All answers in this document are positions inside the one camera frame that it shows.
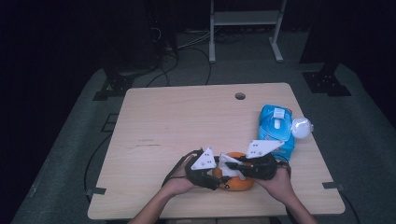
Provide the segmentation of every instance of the orange object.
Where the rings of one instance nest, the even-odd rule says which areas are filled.
[[[245,156],[242,152],[230,152],[227,153],[228,156],[233,158],[239,158],[241,156]],[[215,169],[212,170],[212,175],[217,178],[222,178],[222,171],[219,168],[219,165],[216,166]],[[254,185],[254,180],[250,177],[247,177],[245,180],[239,178],[239,176],[233,176],[227,183],[221,183],[219,186],[222,189],[232,190],[232,191],[240,191],[251,189]]]

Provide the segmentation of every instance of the blue package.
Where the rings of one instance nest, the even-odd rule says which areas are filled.
[[[260,113],[259,140],[285,142],[285,145],[271,152],[279,160],[289,161],[294,150],[291,114],[291,110],[278,105],[265,105]]]

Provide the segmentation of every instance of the table top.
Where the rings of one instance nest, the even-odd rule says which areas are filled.
[[[235,98],[245,94],[244,100]],[[160,189],[165,176],[187,153],[212,147],[246,152],[257,139],[264,105],[303,112],[287,83],[130,89],[125,95],[88,211],[92,219],[134,217]],[[344,203],[312,134],[297,140],[291,155],[291,182],[312,214],[341,214]],[[162,218],[265,217],[286,215],[283,204],[259,185],[246,191],[193,189],[173,198]]]

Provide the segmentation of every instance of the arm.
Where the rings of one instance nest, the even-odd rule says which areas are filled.
[[[178,194],[185,193],[195,186],[188,180],[184,167],[191,157],[187,158],[166,184],[151,198],[143,209],[128,224],[152,224],[160,217],[166,204]]]
[[[256,179],[256,182],[265,188],[274,199],[285,204],[298,223],[318,224],[295,194],[290,176],[285,168],[279,167],[271,180]]]

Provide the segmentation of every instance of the white metal stand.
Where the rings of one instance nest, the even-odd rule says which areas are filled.
[[[287,0],[282,0],[280,10],[268,11],[230,11],[215,12],[214,1],[210,2],[210,40],[209,40],[209,61],[216,61],[215,53],[215,26],[217,25],[263,25],[274,24],[276,26],[274,35],[269,37],[269,41],[278,63],[283,62],[277,46],[280,25],[283,20]]]

